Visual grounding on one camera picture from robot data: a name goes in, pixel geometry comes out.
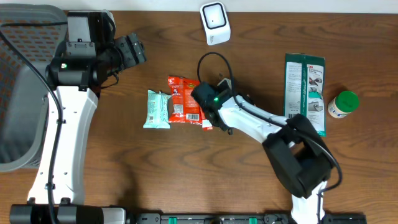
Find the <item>red stick sachet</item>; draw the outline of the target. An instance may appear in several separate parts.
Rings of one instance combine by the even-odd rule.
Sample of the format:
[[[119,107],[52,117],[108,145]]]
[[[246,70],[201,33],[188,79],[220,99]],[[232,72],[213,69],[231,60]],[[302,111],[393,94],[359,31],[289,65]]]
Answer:
[[[204,131],[209,131],[213,129],[212,124],[205,117],[202,117],[201,119],[201,126]]]

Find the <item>red snack packet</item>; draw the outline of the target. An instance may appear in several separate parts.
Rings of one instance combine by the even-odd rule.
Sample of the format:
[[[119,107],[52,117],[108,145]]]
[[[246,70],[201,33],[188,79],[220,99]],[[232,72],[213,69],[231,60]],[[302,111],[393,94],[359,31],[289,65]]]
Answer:
[[[191,96],[192,91],[200,82],[184,77],[169,76],[168,84],[174,109],[169,122],[202,125],[201,108]]]

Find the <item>teal white snack packet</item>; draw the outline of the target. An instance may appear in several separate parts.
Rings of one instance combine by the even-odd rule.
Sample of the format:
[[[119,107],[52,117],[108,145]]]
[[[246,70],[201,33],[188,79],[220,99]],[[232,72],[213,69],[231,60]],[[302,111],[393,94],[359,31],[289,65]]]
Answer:
[[[145,129],[170,129],[169,99],[171,96],[161,91],[148,90],[147,117],[143,125]]]

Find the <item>green white packet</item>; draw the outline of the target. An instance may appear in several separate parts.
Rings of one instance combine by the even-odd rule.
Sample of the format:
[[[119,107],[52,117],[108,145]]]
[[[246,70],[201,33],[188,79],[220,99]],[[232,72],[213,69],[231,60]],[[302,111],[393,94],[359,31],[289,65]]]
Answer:
[[[326,136],[325,59],[307,54],[286,54],[284,71],[284,116],[302,114],[321,137]]]

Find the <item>green lid seasoning jar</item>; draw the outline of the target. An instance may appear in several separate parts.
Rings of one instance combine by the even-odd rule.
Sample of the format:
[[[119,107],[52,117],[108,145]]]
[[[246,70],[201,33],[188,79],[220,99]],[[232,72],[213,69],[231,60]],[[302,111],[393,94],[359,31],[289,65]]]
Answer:
[[[359,98],[353,91],[342,91],[328,104],[328,112],[334,118],[344,118],[359,107]]]

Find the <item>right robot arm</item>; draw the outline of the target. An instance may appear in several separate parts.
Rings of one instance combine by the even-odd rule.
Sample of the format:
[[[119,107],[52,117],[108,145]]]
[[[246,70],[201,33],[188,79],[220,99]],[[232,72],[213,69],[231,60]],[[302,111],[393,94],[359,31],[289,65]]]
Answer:
[[[192,95],[213,126],[223,131],[237,129],[261,143],[280,183],[292,194],[295,223],[323,223],[325,192],[333,169],[341,168],[310,121],[266,112],[231,89],[212,86]]]

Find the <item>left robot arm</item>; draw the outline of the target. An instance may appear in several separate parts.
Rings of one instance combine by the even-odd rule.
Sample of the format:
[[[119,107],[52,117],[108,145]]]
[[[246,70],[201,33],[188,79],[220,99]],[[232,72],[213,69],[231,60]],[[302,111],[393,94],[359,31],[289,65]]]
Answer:
[[[88,132],[102,84],[146,61],[135,33],[97,41],[72,38],[45,68],[47,130],[27,203],[11,207],[11,223],[134,223],[125,208],[85,205],[83,169]]]

